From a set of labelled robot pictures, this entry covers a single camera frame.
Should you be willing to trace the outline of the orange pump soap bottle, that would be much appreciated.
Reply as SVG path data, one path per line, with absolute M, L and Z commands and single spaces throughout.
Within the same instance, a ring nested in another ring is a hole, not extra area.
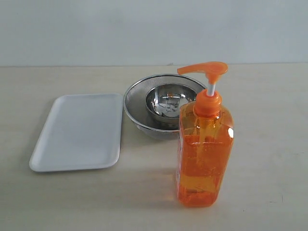
M 217 200 L 234 140 L 234 121 L 215 89 L 228 71 L 223 62 L 193 64 L 178 74 L 204 73 L 208 86 L 180 108 L 177 198 L 188 207 L 208 207 Z

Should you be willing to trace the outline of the steel mesh colander bowl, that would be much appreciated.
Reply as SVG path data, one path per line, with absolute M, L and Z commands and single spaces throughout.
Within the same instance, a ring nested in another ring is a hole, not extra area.
M 158 74 L 145 77 L 128 88 L 124 95 L 123 106 L 127 116 L 136 127 L 146 135 L 159 140 L 173 140 L 178 137 L 177 124 L 166 124 L 155 121 L 146 109 L 145 97 L 154 87 L 162 84 L 181 84 L 190 87 L 197 94 L 206 89 L 200 81 L 177 74 Z

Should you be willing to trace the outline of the small stainless steel bowl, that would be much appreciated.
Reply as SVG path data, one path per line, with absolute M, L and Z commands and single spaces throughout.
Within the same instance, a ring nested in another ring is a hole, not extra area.
M 155 121 L 177 124 L 181 106 L 195 101 L 197 93 L 181 84 L 162 84 L 152 88 L 145 97 L 146 109 Z

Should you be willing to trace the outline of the white rectangular plastic tray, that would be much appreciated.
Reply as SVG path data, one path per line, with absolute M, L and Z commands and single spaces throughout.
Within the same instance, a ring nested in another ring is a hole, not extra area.
M 123 97 L 71 94 L 57 98 L 40 133 L 29 167 L 35 172 L 112 167 L 119 160 Z

